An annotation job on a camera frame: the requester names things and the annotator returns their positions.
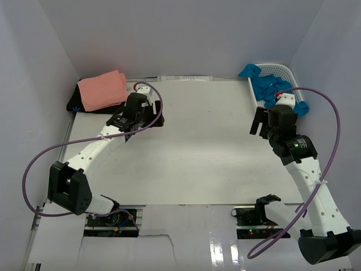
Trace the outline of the blue t shirt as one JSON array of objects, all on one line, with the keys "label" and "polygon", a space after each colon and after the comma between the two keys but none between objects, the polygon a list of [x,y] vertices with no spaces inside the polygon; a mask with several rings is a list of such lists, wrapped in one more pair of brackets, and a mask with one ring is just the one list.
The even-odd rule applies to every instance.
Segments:
[{"label": "blue t shirt", "polygon": [[265,107],[269,108],[276,104],[275,95],[281,90],[276,89],[276,83],[269,79],[263,79],[259,77],[260,69],[256,66],[256,64],[247,64],[245,68],[238,74],[239,77],[242,78],[251,78],[254,86],[254,93],[258,100],[265,100]]}]

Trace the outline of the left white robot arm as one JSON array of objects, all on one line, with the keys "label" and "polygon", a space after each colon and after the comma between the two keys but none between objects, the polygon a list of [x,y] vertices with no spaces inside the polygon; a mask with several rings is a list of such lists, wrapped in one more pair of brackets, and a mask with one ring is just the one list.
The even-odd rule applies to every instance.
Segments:
[{"label": "left white robot arm", "polygon": [[50,168],[49,201],[74,215],[92,213],[100,215],[106,225],[119,219],[116,202],[104,195],[91,192],[89,180],[97,168],[114,150],[125,144],[131,136],[145,127],[162,125],[161,102],[152,100],[153,90],[142,86],[131,93],[125,105],[106,122],[98,139],[89,143],[77,155]]}]

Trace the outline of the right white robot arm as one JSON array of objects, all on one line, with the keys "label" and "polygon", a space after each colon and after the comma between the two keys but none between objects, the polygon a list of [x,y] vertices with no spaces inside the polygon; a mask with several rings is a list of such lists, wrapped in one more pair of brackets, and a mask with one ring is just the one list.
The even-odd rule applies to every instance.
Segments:
[{"label": "right white robot arm", "polygon": [[360,230],[352,229],[336,206],[319,166],[318,153],[308,136],[296,132],[297,114],[287,105],[256,109],[250,133],[268,140],[274,154],[293,178],[305,210],[296,217],[276,195],[258,198],[255,220],[278,224],[298,242],[311,265],[351,254],[360,247]]}]

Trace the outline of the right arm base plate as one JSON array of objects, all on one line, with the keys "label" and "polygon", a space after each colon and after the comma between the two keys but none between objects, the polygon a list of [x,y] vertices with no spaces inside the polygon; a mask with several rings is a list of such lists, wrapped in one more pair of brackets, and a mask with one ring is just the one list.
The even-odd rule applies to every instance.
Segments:
[{"label": "right arm base plate", "polygon": [[236,219],[238,240],[263,240],[282,231],[275,222],[261,222],[254,208],[236,207],[231,211],[231,216]]}]

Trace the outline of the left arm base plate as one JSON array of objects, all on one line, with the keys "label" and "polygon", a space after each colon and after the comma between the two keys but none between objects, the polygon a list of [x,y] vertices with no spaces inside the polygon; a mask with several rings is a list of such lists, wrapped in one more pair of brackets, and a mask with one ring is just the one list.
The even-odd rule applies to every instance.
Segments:
[{"label": "left arm base plate", "polygon": [[142,210],[128,208],[126,212],[119,212],[108,217],[93,217],[87,215],[84,237],[101,238],[136,238],[139,236],[138,230],[133,222],[136,222],[138,228],[142,223]]}]

